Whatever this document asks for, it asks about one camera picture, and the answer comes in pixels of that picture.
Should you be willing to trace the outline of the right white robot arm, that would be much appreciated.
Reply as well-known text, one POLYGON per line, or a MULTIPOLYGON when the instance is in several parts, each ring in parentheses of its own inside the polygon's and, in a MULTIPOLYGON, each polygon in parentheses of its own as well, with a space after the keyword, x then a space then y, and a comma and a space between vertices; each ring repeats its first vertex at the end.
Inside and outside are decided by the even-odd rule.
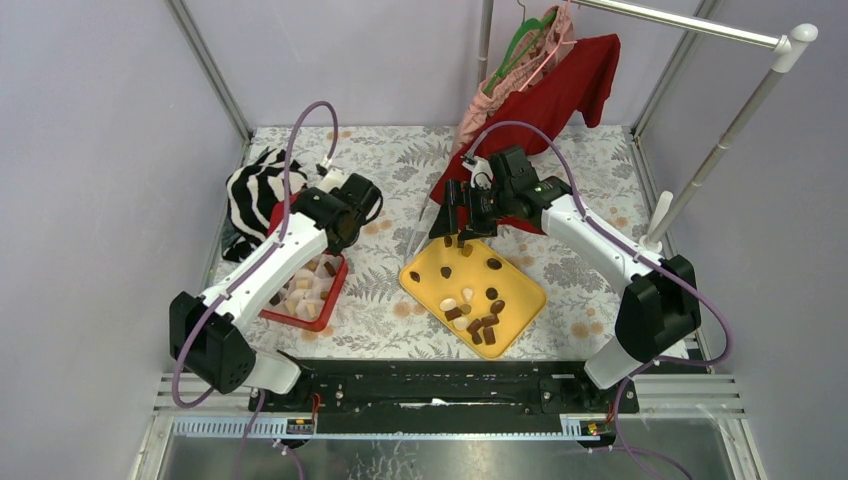
POLYGON ((571 248, 620 297, 613 337, 585 362, 586 377, 573 386, 583 410, 601 410, 613 398, 612 386, 700 327, 694 268, 684 257, 665 259, 606 226, 568 182, 540 178, 518 146, 475 164, 489 185, 445 181, 430 238, 493 237, 504 219, 526 221, 571 248))

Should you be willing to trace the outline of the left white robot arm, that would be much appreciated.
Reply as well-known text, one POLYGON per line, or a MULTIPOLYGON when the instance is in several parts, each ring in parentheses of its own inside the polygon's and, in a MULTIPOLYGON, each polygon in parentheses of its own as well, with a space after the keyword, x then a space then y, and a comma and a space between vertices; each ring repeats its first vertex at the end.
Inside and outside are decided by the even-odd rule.
POLYGON ((283 354, 256 351, 244 334, 250 323, 313 257, 339 254, 374 220, 383 195, 356 173, 330 171, 313 187, 283 204, 282 219, 268 238, 223 281, 193 296, 179 293, 170 303, 169 349, 176 361, 172 395, 189 371, 211 391, 240 387, 270 391, 288 411, 309 401, 310 385, 300 366, 283 354))

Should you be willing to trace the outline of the red box with liner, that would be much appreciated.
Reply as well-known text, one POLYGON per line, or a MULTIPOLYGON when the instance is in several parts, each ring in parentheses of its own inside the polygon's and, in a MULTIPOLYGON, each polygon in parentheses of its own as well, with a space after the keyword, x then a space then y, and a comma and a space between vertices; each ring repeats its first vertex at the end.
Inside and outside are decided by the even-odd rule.
POLYGON ((346 257, 322 252, 303 263, 259 313, 278 324, 323 331, 348 275, 346 257))

